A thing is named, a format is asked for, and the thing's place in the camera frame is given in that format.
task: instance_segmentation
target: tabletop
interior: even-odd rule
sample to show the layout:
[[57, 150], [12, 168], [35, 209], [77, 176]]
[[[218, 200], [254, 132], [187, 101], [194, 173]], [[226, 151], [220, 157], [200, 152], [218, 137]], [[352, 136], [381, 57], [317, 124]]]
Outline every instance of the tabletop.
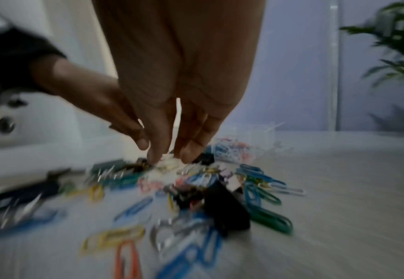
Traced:
[[[279, 133], [252, 165], [307, 191], [276, 194], [263, 206], [288, 217], [292, 235], [252, 222], [224, 239], [215, 267], [195, 265], [187, 278], [404, 278], [404, 135]], [[112, 227], [113, 217], [145, 195], [108, 192], [101, 203], [60, 197], [64, 220], [0, 238], [0, 278], [113, 278], [114, 250], [80, 256], [82, 241]], [[163, 264], [148, 240], [152, 224], [173, 214], [164, 198], [146, 209], [151, 221], [137, 243], [144, 278]]]

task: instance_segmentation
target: wall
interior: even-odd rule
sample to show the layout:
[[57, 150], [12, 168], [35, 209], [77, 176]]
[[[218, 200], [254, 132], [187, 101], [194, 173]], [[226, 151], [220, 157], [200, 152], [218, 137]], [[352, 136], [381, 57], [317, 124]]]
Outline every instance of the wall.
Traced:
[[327, 129], [327, 0], [268, 0], [254, 70], [226, 124]]
[[[342, 25], [363, 24], [392, 0], [342, 0]], [[404, 82], [390, 81], [372, 89], [374, 77], [362, 80], [379, 65], [384, 49], [371, 48], [373, 36], [342, 34], [339, 126], [343, 131], [403, 131]]]

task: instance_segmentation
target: table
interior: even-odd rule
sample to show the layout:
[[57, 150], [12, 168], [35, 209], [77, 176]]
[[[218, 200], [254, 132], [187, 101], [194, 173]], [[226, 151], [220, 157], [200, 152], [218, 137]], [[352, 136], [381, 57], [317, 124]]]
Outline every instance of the table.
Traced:
[[[252, 223], [226, 239], [213, 269], [195, 266], [188, 278], [404, 278], [404, 135], [285, 132], [253, 165], [307, 191], [264, 203], [291, 219], [292, 236]], [[0, 278], [113, 278], [114, 250], [79, 257], [85, 237], [141, 199], [137, 190], [104, 201], [54, 199], [68, 218], [0, 240]], [[149, 208], [152, 221], [170, 216], [166, 199]], [[144, 278], [160, 270], [148, 237], [137, 244]]]

